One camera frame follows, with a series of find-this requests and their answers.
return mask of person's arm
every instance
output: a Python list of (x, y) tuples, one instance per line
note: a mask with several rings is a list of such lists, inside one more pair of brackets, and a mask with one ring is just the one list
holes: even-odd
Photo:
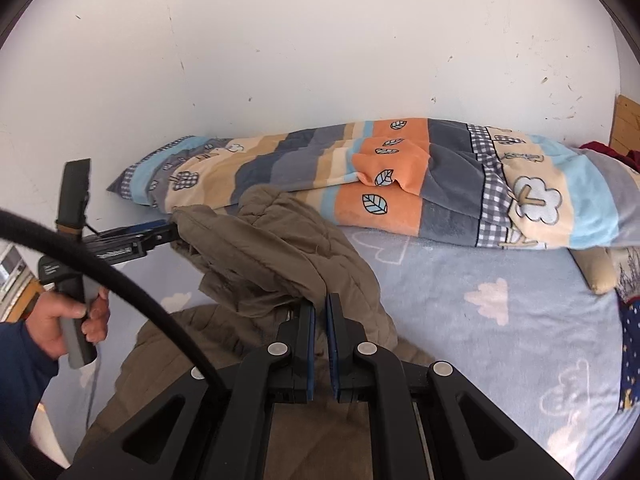
[[(80, 318), (85, 310), (71, 298), (45, 292), (27, 321), (0, 323), (0, 434), (16, 454), (28, 442), (36, 407), (58, 373), (58, 358), (66, 354), (58, 318)], [(101, 290), (82, 324), (87, 341), (106, 338), (108, 319), (108, 291)]]

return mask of wooden headboard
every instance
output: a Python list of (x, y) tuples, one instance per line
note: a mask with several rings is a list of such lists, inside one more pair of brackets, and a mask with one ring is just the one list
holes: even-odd
[(622, 95), (616, 100), (609, 146), (622, 155), (640, 151), (640, 105)]

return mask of blue sleeve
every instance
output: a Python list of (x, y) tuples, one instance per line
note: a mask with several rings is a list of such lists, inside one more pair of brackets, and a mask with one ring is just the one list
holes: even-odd
[(0, 434), (19, 454), (58, 362), (33, 342), (23, 321), (0, 323)]

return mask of bed sheet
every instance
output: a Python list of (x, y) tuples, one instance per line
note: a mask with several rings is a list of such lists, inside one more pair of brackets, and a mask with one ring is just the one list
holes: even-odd
[[(577, 480), (595, 480), (638, 418), (618, 412), (622, 329), (615, 294), (594, 295), (567, 250), (465, 248), (343, 228), (373, 268), (399, 334), (450, 361)], [(174, 312), (211, 300), (168, 246), (122, 271)], [(144, 323), (111, 300), (97, 364), (60, 373), (44, 405), (71, 460)]]

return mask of dark red fabric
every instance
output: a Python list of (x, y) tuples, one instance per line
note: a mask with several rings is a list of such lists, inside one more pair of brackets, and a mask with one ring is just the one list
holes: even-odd
[(613, 148), (610, 148), (609, 146), (601, 142), (597, 142), (596, 140), (587, 142), (586, 144), (583, 144), (580, 147), (586, 150), (593, 150), (594, 152), (604, 153), (605, 155), (612, 156), (613, 158), (619, 160), (626, 166), (640, 173), (640, 152), (638, 151), (630, 150), (626, 156), (620, 155)]

